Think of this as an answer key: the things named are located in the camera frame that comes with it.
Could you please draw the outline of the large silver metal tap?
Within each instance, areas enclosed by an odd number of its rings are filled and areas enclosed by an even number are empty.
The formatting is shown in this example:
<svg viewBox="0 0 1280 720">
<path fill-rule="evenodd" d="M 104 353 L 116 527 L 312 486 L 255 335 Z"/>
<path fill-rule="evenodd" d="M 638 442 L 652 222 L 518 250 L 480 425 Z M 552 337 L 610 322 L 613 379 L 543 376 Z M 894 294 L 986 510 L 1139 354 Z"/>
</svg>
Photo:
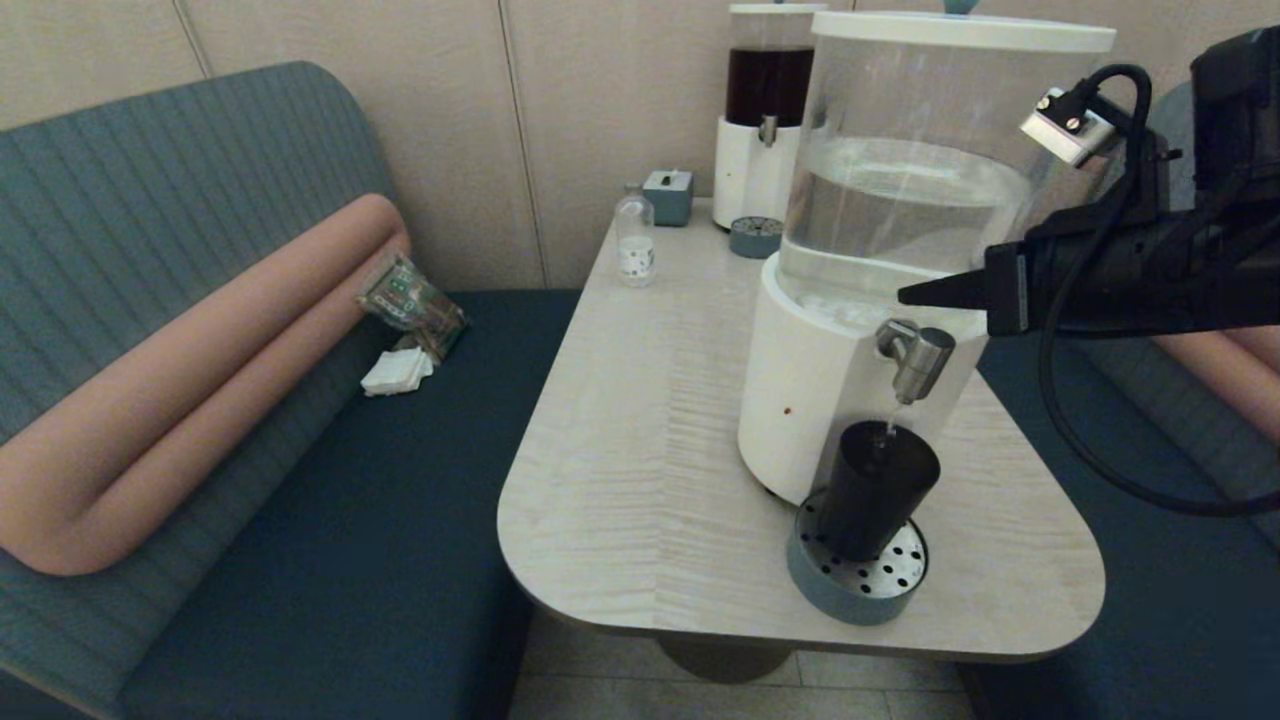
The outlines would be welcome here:
<svg viewBox="0 0 1280 720">
<path fill-rule="evenodd" d="M 877 352 L 895 363 L 891 386 L 904 406 L 932 392 L 956 346 L 950 333 L 904 319 L 891 318 L 876 329 Z"/>
</svg>

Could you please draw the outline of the black plastic cup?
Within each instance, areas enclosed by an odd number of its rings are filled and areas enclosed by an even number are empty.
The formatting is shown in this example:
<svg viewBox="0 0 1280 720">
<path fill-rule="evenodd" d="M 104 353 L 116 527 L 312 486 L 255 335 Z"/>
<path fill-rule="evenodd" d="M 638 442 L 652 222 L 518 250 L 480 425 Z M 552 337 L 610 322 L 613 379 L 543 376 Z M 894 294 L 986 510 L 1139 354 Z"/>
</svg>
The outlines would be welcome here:
<svg viewBox="0 0 1280 720">
<path fill-rule="evenodd" d="M 873 560 L 934 488 L 941 462 L 908 428 L 859 421 L 838 439 L 818 518 L 826 546 L 852 562 Z"/>
</svg>

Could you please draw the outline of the clear water dispenser white base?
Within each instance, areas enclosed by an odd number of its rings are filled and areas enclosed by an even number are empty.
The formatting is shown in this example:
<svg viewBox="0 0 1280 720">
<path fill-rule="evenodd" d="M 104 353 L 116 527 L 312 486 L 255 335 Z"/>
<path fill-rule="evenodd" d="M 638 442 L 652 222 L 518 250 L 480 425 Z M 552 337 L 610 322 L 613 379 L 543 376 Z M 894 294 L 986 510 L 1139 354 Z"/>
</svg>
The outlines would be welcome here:
<svg viewBox="0 0 1280 720">
<path fill-rule="evenodd" d="M 1057 158 L 1019 127 L 1050 87 L 1111 53 L 1014 53 L 819 37 L 780 250 L 765 260 L 739 451 L 800 503 L 842 430 L 891 420 L 934 441 L 988 340 L 983 311 L 901 304 L 905 284 L 980 268 L 1020 240 Z M 932 392 L 904 406 L 877 352 L 891 318 L 956 340 Z"/>
</svg>

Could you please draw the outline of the small blue drip tray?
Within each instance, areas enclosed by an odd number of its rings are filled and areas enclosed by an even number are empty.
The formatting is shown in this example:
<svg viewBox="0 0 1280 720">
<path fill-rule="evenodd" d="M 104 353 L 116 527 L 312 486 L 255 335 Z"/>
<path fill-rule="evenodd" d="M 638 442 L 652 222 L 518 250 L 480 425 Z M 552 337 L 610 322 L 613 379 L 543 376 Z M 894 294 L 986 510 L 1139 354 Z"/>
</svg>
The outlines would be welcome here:
<svg viewBox="0 0 1280 720">
<path fill-rule="evenodd" d="M 780 250 L 785 223 L 769 217 L 740 217 L 730 225 L 730 251 L 740 258 L 768 259 Z"/>
</svg>

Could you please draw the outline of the dark drink dispenser white base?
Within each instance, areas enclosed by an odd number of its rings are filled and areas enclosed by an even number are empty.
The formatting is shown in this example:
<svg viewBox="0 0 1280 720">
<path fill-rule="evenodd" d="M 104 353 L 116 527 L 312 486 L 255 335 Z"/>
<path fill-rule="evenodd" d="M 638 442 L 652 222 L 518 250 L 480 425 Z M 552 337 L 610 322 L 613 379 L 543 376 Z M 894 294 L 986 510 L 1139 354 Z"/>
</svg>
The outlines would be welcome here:
<svg viewBox="0 0 1280 720">
<path fill-rule="evenodd" d="M 815 58 L 814 14 L 732 15 L 724 108 L 716 136 L 713 220 L 783 220 Z M 762 117 L 778 117 L 772 149 L 758 140 Z"/>
</svg>

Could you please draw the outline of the large white dispenser lid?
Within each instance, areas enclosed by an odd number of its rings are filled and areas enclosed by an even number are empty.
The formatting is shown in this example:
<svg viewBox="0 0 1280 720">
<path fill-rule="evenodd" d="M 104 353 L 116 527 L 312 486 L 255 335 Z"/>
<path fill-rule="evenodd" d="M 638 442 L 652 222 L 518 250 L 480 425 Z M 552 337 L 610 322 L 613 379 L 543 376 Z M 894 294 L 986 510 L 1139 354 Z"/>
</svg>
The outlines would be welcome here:
<svg viewBox="0 0 1280 720">
<path fill-rule="evenodd" d="M 869 42 L 1059 54 L 1106 54 L 1117 36 L 1102 26 L 928 12 L 818 12 L 812 32 Z"/>
</svg>

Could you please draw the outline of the small blue box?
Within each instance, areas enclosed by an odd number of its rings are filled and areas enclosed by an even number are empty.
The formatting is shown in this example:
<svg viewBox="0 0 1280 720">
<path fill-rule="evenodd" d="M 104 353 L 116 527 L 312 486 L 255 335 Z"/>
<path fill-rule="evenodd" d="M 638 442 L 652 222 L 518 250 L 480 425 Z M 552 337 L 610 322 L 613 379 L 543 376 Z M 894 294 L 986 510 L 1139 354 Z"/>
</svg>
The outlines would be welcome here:
<svg viewBox="0 0 1280 720">
<path fill-rule="evenodd" d="M 694 178 L 691 170 L 652 170 L 643 183 L 643 195 L 653 206 L 658 227 L 685 227 L 692 214 Z"/>
</svg>

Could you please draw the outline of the large blue drip tray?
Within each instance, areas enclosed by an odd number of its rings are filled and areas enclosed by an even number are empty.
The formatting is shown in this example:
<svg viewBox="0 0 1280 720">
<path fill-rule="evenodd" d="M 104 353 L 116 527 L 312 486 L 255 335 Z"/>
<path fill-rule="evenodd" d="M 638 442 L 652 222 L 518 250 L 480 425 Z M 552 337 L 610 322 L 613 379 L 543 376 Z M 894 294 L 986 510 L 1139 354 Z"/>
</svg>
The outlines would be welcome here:
<svg viewBox="0 0 1280 720">
<path fill-rule="evenodd" d="M 895 620 L 931 569 L 929 547 L 913 519 L 879 555 L 854 562 L 837 555 L 819 533 L 826 489 L 805 498 L 786 544 L 786 568 L 804 598 L 841 623 L 876 626 Z"/>
</svg>

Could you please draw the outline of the teal upholstered bench sofa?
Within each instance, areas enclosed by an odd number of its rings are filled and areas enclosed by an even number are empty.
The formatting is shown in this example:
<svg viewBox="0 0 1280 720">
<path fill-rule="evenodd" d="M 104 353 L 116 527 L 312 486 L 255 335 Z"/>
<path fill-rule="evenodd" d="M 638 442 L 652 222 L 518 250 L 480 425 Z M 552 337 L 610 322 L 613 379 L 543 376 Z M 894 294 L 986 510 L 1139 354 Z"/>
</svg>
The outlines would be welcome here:
<svg viewBox="0 0 1280 720">
<path fill-rule="evenodd" d="M 1149 337 L 997 337 L 980 374 L 1100 543 L 1091 629 L 973 664 L 987 720 L 1280 720 L 1280 446 Z"/>
<path fill-rule="evenodd" d="M 307 61 L 0 132 L 0 445 L 366 193 L 396 205 L 380 143 Z M 0 720 L 506 720 L 532 606 L 498 501 L 579 299 L 461 293 L 445 361 L 384 398 L 360 382 L 401 336 L 361 309 L 129 556 L 0 550 Z"/>
</svg>

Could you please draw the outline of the clear plastic bottle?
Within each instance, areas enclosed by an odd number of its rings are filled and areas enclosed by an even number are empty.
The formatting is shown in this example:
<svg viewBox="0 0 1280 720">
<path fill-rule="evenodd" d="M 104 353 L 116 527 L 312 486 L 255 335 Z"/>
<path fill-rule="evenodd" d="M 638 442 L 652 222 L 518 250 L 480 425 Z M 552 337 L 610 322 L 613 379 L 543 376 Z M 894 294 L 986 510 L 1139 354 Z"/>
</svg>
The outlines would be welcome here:
<svg viewBox="0 0 1280 720">
<path fill-rule="evenodd" d="M 613 217 L 618 274 L 626 286 L 645 287 L 655 278 L 654 228 L 655 209 L 645 197 L 643 186 L 627 184 Z"/>
</svg>

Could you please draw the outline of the clear snack packet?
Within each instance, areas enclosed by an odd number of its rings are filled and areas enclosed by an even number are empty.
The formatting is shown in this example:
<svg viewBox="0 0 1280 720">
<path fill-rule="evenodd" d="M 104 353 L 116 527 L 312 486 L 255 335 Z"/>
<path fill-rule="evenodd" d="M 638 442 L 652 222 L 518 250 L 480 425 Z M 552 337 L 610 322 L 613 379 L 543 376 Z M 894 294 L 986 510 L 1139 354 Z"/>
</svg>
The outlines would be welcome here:
<svg viewBox="0 0 1280 720">
<path fill-rule="evenodd" d="M 401 251 L 387 251 L 374 263 L 355 300 L 367 314 L 413 340 L 436 365 L 470 324 L 465 310 Z"/>
</svg>

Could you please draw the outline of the white paper napkins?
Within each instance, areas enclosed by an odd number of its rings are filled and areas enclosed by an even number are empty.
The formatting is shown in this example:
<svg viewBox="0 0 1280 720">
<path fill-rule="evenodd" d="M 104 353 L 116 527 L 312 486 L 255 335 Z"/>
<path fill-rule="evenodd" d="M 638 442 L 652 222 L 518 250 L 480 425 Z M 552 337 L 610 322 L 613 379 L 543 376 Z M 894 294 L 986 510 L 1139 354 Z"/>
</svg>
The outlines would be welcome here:
<svg viewBox="0 0 1280 720">
<path fill-rule="evenodd" d="M 360 386 L 369 397 L 415 392 L 434 369 L 431 356 L 420 347 L 393 350 L 381 354 Z"/>
</svg>

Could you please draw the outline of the dark table pedestal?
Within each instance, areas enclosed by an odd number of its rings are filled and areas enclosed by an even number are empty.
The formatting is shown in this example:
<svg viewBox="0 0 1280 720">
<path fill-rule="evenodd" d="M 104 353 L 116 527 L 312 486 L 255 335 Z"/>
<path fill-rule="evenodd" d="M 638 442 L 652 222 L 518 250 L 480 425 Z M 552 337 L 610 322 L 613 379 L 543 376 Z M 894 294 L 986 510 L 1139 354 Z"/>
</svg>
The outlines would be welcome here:
<svg viewBox="0 0 1280 720">
<path fill-rule="evenodd" d="M 719 684 L 760 680 L 781 669 L 791 650 L 750 644 L 658 639 L 663 653 L 686 673 Z"/>
</svg>

